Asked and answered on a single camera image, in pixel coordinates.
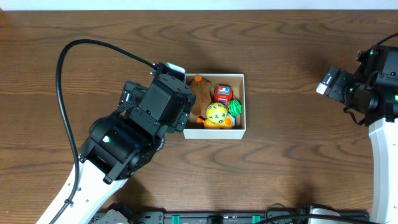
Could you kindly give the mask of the red toy fire truck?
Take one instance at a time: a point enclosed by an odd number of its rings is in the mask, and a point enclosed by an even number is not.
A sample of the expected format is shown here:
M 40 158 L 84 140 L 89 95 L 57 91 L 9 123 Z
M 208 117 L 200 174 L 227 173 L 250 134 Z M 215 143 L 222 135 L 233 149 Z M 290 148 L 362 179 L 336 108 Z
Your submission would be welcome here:
M 232 87 L 229 85 L 216 85 L 213 99 L 215 103 L 222 103 L 228 106 L 229 102 L 233 99 Z

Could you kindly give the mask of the yellow ball with blue letters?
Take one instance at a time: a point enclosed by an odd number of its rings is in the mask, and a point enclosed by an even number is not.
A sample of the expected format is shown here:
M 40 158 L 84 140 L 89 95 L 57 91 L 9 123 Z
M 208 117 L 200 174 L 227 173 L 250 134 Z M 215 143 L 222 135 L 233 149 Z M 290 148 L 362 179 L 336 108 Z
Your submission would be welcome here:
M 227 107 L 222 103 L 212 103 L 206 109 L 206 118 L 214 124 L 222 123 L 227 115 Z

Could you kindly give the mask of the green plastic turbine wheel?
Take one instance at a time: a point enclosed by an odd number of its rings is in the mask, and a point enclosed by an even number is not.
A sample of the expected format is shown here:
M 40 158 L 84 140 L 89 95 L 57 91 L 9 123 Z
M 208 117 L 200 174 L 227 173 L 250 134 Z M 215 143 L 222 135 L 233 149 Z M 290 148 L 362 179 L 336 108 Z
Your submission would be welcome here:
M 241 114 L 242 105 L 239 100 L 231 100 L 228 103 L 228 111 L 232 116 L 238 116 Z

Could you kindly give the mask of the orange rubber duck toy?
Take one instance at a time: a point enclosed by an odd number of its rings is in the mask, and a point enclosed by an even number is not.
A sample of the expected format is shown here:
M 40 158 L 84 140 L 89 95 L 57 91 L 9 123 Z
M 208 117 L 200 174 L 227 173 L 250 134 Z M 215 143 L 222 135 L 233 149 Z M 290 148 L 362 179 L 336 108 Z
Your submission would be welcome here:
M 201 116 L 197 118 L 196 122 L 203 124 L 205 129 L 233 129 L 236 125 L 236 119 L 230 114 L 228 114 L 227 118 L 222 123 L 212 123 L 207 119 L 203 119 Z

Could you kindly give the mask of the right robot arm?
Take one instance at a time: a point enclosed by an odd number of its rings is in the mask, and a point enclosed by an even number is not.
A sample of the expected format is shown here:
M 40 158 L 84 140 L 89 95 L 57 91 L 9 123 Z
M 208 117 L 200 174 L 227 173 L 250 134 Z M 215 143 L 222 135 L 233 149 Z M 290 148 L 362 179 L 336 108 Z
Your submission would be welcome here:
M 397 223 L 397 84 L 396 77 L 362 66 L 352 75 L 331 66 L 316 92 L 345 105 L 353 119 L 355 110 L 364 115 L 373 149 L 374 196 L 371 221 Z

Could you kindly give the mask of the brown plush bear toy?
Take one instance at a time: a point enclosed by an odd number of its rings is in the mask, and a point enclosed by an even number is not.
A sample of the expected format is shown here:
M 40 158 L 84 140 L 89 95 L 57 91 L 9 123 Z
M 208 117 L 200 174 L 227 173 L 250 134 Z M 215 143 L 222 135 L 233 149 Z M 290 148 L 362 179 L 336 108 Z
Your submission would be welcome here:
M 213 101 L 211 98 L 211 82 L 197 74 L 188 85 L 192 90 L 192 94 L 196 96 L 195 103 L 191 110 L 194 116 L 204 116 L 207 106 Z

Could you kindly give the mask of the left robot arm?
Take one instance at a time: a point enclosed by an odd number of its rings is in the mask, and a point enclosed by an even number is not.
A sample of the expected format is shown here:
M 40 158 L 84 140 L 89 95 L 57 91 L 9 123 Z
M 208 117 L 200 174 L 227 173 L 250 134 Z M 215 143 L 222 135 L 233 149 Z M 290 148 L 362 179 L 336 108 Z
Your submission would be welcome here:
M 150 87 L 127 81 L 118 108 L 91 125 L 78 164 L 39 223 L 88 223 L 163 148 L 166 133 L 183 131 L 194 102 L 179 80 L 161 78 Z

